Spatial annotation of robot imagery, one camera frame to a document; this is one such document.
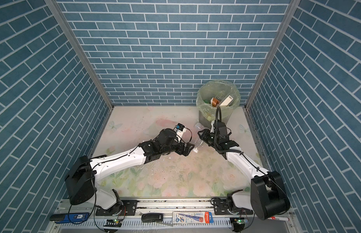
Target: plastic bottle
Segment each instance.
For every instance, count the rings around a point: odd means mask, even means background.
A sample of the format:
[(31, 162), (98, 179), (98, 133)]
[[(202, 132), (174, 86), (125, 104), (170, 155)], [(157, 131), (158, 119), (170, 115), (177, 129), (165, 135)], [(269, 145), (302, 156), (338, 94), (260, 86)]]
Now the plastic bottle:
[[(195, 124), (195, 128), (196, 128), (197, 132), (205, 129), (205, 127), (200, 122), (197, 122)], [(204, 141), (202, 141), (200, 138), (198, 138), (195, 142), (195, 147), (192, 149), (192, 151), (194, 151), (195, 153), (199, 152), (199, 148), (201, 147), (203, 142)]]

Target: floral tablecloth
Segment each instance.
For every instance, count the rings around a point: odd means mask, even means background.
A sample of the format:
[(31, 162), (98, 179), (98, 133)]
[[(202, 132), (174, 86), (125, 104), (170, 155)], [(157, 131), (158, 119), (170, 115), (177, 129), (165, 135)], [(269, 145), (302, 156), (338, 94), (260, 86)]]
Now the floral tablecloth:
[[(195, 142), (197, 122), (196, 107), (115, 107), (93, 156), (131, 149), (177, 123), (192, 130), (192, 142)], [(261, 164), (241, 107), (233, 112), (227, 127), (232, 130), (230, 138)], [(183, 138), (188, 141), (190, 136), (185, 133)], [(116, 189), (125, 197), (225, 196), (238, 189), (250, 191), (249, 179), (207, 145), (187, 157), (173, 152), (156, 161), (124, 169), (106, 177), (100, 185), (107, 190)]]

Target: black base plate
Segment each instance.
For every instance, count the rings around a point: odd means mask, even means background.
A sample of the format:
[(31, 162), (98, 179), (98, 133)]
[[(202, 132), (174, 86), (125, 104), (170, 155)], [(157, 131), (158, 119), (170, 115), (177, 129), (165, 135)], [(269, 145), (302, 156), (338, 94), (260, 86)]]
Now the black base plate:
[[(122, 200), (122, 203), (122, 209), (125, 210), (126, 208), (126, 216), (135, 215), (137, 200)], [(103, 208), (98, 208), (96, 210), (95, 216), (112, 216), (112, 214)]]
[[(214, 199), (212, 200), (213, 202), (213, 205), (214, 205), (214, 214), (215, 215), (226, 215), (226, 214), (231, 214), (229, 211), (228, 211), (228, 208), (227, 208), (227, 205), (225, 204), (226, 203), (226, 199), (221, 199), (221, 200), (218, 200), (218, 199)], [(243, 208), (243, 210), (246, 212), (246, 214), (253, 214), (253, 211), (252, 210), (249, 210), (249, 209), (245, 209)], [(245, 214), (245, 212), (240, 210), (237, 214)]]

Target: brick wallpaper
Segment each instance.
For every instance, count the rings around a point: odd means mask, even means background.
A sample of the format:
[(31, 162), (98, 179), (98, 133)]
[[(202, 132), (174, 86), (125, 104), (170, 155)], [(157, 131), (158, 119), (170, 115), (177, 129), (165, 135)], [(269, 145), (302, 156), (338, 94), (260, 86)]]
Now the brick wallpaper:
[(58, 1), (115, 105), (193, 105), (213, 79), (244, 104), (289, 2)]
[(300, 2), (251, 112), (302, 230), (361, 233), (361, 1)]
[(0, 0), (0, 232), (44, 231), (108, 108), (43, 0)]

